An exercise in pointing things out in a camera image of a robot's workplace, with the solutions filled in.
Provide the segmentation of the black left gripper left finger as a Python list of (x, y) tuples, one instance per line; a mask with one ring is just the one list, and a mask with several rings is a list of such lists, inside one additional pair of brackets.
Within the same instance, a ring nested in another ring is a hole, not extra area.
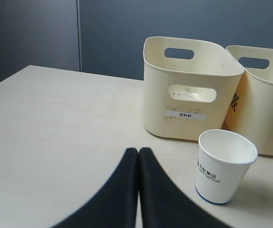
[(127, 148), (106, 183), (55, 228), (134, 228), (138, 204), (138, 158)]

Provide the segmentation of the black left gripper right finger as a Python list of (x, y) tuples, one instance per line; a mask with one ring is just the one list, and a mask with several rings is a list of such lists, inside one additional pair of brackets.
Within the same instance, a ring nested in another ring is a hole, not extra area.
[(151, 148), (139, 151), (139, 194), (144, 228), (228, 228), (186, 196), (166, 174)]

